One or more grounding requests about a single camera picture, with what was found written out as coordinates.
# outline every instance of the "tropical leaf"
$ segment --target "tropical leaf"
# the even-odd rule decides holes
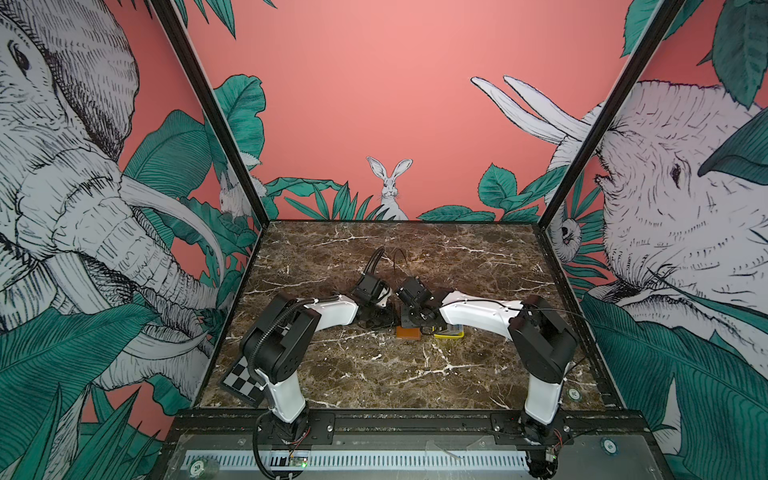
[[[368,210],[368,202],[370,202],[372,198],[373,198],[373,195],[371,195],[370,197],[366,198],[362,202],[362,205],[360,205],[360,208],[357,209],[357,215],[355,215],[355,220],[362,220],[365,217],[366,210]]]
[[[184,26],[187,26],[187,23],[189,18],[187,18],[187,7],[184,5],[184,0],[175,0],[176,6],[179,8],[179,13],[181,13],[181,19],[184,20]]]
[[[286,202],[288,202],[289,205],[291,205],[293,208],[297,209],[302,214],[307,215],[308,217],[311,217],[315,220],[328,220],[323,215],[317,213],[316,211],[309,208],[307,205],[302,204],[299,201],[294,200],[293,198],[286,197]]]
[[[538,207],[524,208],[507,212],[502,217],[502,222],[536,222],[538,221]]]
[[[61,410],[66,412],[141,327],[157,317],[135,303],[94,315],[61,315],[51,308],[1,335],[0,472],[29,446],[57,385],[61,385]]]
[[[634,46],[640,41],[640,36],[645,31],[645,26],[654,14],[656,4],[659,0],[633,0],[627,10],[627,17],[624,20],[624,53],[622,57],[629,55],[634,50]]]
[[[24,452],[11,480],[42,480],[45,468],[48,466],[48,458],[51,456],[58,421],[61,418],[61,389],[57,388],[48,413],[45,414],[35,436]]]
[[[201,204],[195,198],[182,198],[180,202],[200,217],[214,232],[224,255],[231,255],[232,253],[247,255],[245,248],[259,240],[258,233],[248,227],[243,228],[242,224],[235,223],[232,214],[222,214],[220,210],[213,208],[208,202]],[[205,253],[210,251],[208,242],[200,235],[200,232],[176,217],[160,213],[158,215],[176,237],[190,245],[199,243]]]
[[[587,253],[602,252],[605,250],[602,243],[591,243],[589,245],[582,245],[578,249],[579,255],[586,255]]]
[[[587,266],[573,266],[573,265],[563,265],[563,270],[570,273],[573,276],[580,276],[584,278],[605,278],[607,277],[603,275],[598,270],[595,270],[594,268],[590,268]]]
[[[739,352],[739,350],[736,350],[735,348],[733,348],[733,346],[730,343],[728,343],[725,340],[723,340],[723,337],[720,336],[720,334],[717,333],[716,330],[712,334],[712,336],[710,337],[710,342],[714,343],[715,345],[719,346],[722,349],[727,350],[728,352],[731,352],[732,354],[734,354],[735,356],[739,357],[744,362],[746,362],[746,359],[744,358],[744,355],[742,355]]]
[[[702,298],[700,296],[691,295],[688,292],[684,292],[683,290],[680,290],[675,285],[672,285],[671,283],[667,282],[664,278],[659,276],[655,272],[650,272],[651,275],[655,276],[657,280],[659,280],[660,283],[662,283],[665,286],[670,287],[671,289],[675,290],[678,293],[682,293],[687,297],[689,300],[699,303],[700,305],[704,305],[706,308],[712,309],[718,313],[722,313],[723,315],[732,316],[733,318],[740,320],[744,323],[747,323],[756,329],[760,330],[763,333],[768,333],[768,315],[762,312],[758,312],[757,310],[752,310],[751,308],[746,308],[745,306],[738,306],[738,305],[731,305],[729,303],[722,303],[722,302],[716,302],[714,300],[709,300],[706,298]]]
[[[272,197],[261,197],[261,204],[264,205],[264,211],[270,220],[276,220],[280,215],[280,211],[275,205],[275,199]]]
[[[535,200],[533,198],[533,193],[528,192],[526,194],[519,194],[513,197],[506,197],[499,203],[499,206],[504,210],[504,213],[506,214],[511,210],[517,210],[523,205],[531,203],[533,200]]]
[[[520,195],[531,194],[529,201],[538,200],[539,198],[549,193],[552,189],[557,188],[557,186],[563,180],[565,171],[567,169],[567,165],[553,168],[547,173],[541,175],[536,180],[533,180],[526,188],[523,189],[522,192],[520,192]]]
[[[590,282],[588,280],[584,280],[583,278],[568,277],[568,283],[570,283],[571,286],[573,286],[574,288],[579,286],[579,287],[585,288],[587,290],[593,289],[595,287],[594,283],[592,283],[592,282]]]
[[[703,0],[685,0],[683,7],[677,13],[677,16],[675,16],[674,20],[672,21],[672,25],[669,27],[669,30],[667,30],[667,34],[664,36],[665,40],[672,36],[672,34],[676,32],[678,28],[683,26],[686,20],[694,14],[697,8],[699,8],[701,2],[703,2]]]
[[[207,0],[210,9],[227,26],[233,37],[235,37],[235,15],[232,12],[231,0]]]
[[[608,270],[608,265],[605,263],[602,263],[600,260],[596,260],[592,257],[587,257],[586,255],[577,255],[573,259],[573,263],[579,263],[581,265],[594,265],[599,266],[600,268],[605,268]]]
[[[345,210],[349,206],[349,182],[346,182],[341,190],[336,193],[336,197],[333,199],[333,212],[331,213],[331,219],[336,218],[341,210]]]
[[[152,399],[163,407],[163,413],[174,416],[179,410],[188,409],[192,402],[181,395],[179,389],[162,375],[152,376],[147,380],[154,387]]]
[[[587,211],[587,209],[592,206],[594,199],[598,197],[601,191],[602,190],[600,187],[596,187],[594,190],[592,190],[589,195],[584,198],[584,201],[579,204],[578,208],[576,209],[576,213],[574,214],[574,218],[579,218],[582,213]]]
[[[581,188],[584,186],[584,170],[578,175],[576,183],[574,183],[574,194],[571,195],[571,218],[576,217],[576,209],[578,203],[581,201]]]
[[[728,137],[699,167],[698,175],[713,170],[768,185],[768,108]]]
[[[102,480],[104,478],[104,473],[109,469],[110,461],[118,450],[138,393],[136,391],[123,402],[112,412],[107,421],[99,426],[72,462],[64,480]]]
[[[584,215],[582,218],[577,219],[578,223],[586,223],[587,225],[593,224],[593,223],[599,223],[602,225],[603,222],[603,210],[595,210],[594,212],[590,214]]]
[[[768,380],[688,330],[635,322],[623,309],[585,295],[581,308],[629,409],[661,427],[674,379],[683,432],[682,464],[711,480],[768,471]]]
[[[203,18],[205,18],[205,22],[208,22],[208,15],[205,13],[205,5],[203,5],[203,0],[194,0],[195,5],[197,5],[197,8],[200,10],[200,13],[203,14]]]
[[[485,171],[478,185],[480,201],[489,207],[501,208],[502,200],[518,194],[518,182],[515,174],[491,164]]]
[[[332,188],[336,191],[341,190],[341,185],[333,180],[310,180],[309,178],[291,178],[291,177],[279,177],[272,180],[266,187],[266,194],[269,197],[279,196],[283,190],[288,190],[292,194],[296,194],[299,197],[308,197],[315,193],[315,188],[318,190],[325,190],[326,188]]]
[[[768,69],[768,3],[725,2],[715,28],[712,66],[730,96],[751,107]]]
[[[471,214],[472,209],[462,205],[443,205],[424,212],[417,218],[428,222],[452,222],[456,221],[461,215]]]
[[[264,125],[257,115],[266,108],[261,80],[247,75],[233,75],[214,92],[237,147],[241,152],[259,158],[264,148]],[[227,158],[224,157],[223,162],[214,162],[214,165],[217,176],[220,176],[227,169]]]
[[[169,197],[186,198],[203,183],[211,163],[205,127],[174,110],[144,138],[123,174]]]
[[[492,212],[471,212],[456,219],[457,222],[492,222],[493,220],[496,220],[496,215]]]

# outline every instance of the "wall mural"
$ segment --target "wall mural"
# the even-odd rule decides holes
[[[701,3],[686,2],[667,37]],[[629,8],[625,54],[654,4]],[[621,395],[677,478],[768,469],[768,116],[754,104],[766,20],[766,3],[724,2],[699,63],[722,85],[638,83],[586,169],[596,187],[584,194],[582,172],[550,232]],[[479,84],[519,128],[558,143],[550,168],[570,163],[600,106],[576,124],[505,80],[545,121]]]
[[[0,478],[143,478],[162,442],[129,422],[140,390],[114,398],[151,384],[165,415],[190,405],[260,226],[183,111],[118,168],[139,70],[101,0],[0,2],[0,35]],[[222,210],[193,194],[212,167]],[[186,273],[174,241],[199,245],[207,273]]]

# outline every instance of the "small object on table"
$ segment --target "small object on table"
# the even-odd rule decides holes
[[[190,464],[190,478],[195,480],[213,480],[219,472],[219,462],[212,458],[198,458]]]
[[[422,338],[422,330],[421,329],[406,329],[402,328],[400,325],[397,326],[397,338],[399,339],[405,339],[405,340],[420,340]]]

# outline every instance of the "marble tabletop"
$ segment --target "marble tabletop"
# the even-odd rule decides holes
[[[308,297],[349,291],[380,246],[386,255],[377,273],[390,285],[416,275],[429,288],[449,286],[504,300],[535,293],[564,308],[530,226],[272,222],[198,407],[247,407],[218,382],[239,358],[240,339],[277,292]],[[393,268],[397,248],[408,263],[398,253]],[[583,355],[578,349],[574,358]],[[514,344],[471,327],[463,339],[418,341],[396,338],[394,328],[326,329],[313,337],[299,381],[310,408],[522,409],[528,389]],[[565,409],[604,409],[589,362],[568,374],[564,391],[572,388],[581,400],[563,395]]]

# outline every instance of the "black metal frame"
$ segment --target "black metal frame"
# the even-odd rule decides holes
[[[270,218],[266,215],[256,189],[253,188],[250,174],[240,158],[240,150],[237,148],[229,124],[219,108],[216,96],[213,90],[211,90],[203,68],[200,66],[200,62],[197,60],[197,56],[192,49],[184,24],[181,23],[178,15],[176,15],[176,10],[174,10],[171,3],[172,0],[152,0],[157,18],[165,29],[165,35],[168,36],[168,41],[173,46],[176,56],[184,72],[187,74],[189,82],[192,84],[197,100],[202,105],[203,112],[210,122],[216,137],[219,139],[221,148],[224,150],[230,165],[232,165],[240,186],[245,190],[248,202],[261,224],[261,229],[265,230],[270,224]]]
[[[148,480],[161,480],[167,471],[182,435],[253,434],[263,409],[192,409],[182,410],[168,432]],[[640,435],[660,469],[663,478],[672,480],[672,471],[664,459],[654,434],[638,411],[621,412],[561,411],[569,435]],[[522,435],[505,432],[502,425],[516,425],[517,410],[422,410],[422,409],[310,409],[324,425],[331,425],[333,437],[344,435],[493,435],[498,445],[517,449],[536,449]],[[316,443],[328,445],[326,429]]]
[[[645,34],[637,44],[637,48],[635,48],[632,56],[627,61],[624,71],[621,72],[621,76],[616,82],[613,91],[611,91],[611,94],[605,101],[605,106],[603,106],[598,118],[594,121],[587,137],[581,143],[581,148],[579,148],[576,157],[571,162],[568,171],[565,172],[563,181],[560,182],[560,186],[555,191],[552,201],[549,202],[547,209],[539,218],[538,224],[540,226],[544,228],[549,227],[549,223],[552,222],[558,208],[565,202],[565,198],[576,183],[578,176],[587,166],[589,159],[594,155],[594,151],[597,149],[603,135],[608,131],[611,122],[621,110],[624,101],[627,100],[632,88],[637,83],[637,79],[640,78],[650,58],[654,55],[656,48],[661,43],[667,30],[669,30],[670,25],[672,25],[675,16],[683,7],[683,3],[685,3],[685,0],[662,0],[656,15],[650,20]]]

